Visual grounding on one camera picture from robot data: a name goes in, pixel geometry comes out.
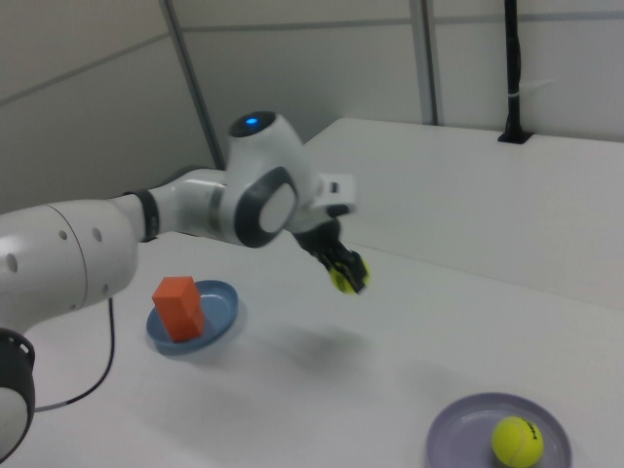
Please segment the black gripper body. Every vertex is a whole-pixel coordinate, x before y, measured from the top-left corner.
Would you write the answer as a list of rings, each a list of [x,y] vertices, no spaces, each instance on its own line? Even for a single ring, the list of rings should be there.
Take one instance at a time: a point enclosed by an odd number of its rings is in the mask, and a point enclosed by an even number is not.
[[[305,231],[293,233],[299,246],[317,259],[339,259],[342,249],[340,223],[336,218]]]

